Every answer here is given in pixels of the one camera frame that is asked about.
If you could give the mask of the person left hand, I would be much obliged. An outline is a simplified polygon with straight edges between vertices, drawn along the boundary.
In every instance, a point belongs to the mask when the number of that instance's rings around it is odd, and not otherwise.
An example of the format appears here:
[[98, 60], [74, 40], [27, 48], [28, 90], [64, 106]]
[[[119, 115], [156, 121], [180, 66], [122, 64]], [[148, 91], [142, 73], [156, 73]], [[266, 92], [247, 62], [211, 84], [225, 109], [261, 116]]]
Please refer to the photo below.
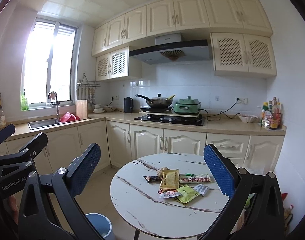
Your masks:
[[13, 220], [16, 224], [18, 224], [19, 221], [19, 209], [18, 206], [16, 204], [16, 198], [14, 195], [11, 195], [8, 197], [8, 205], [11, 209], [11, 214], [13, 217]]

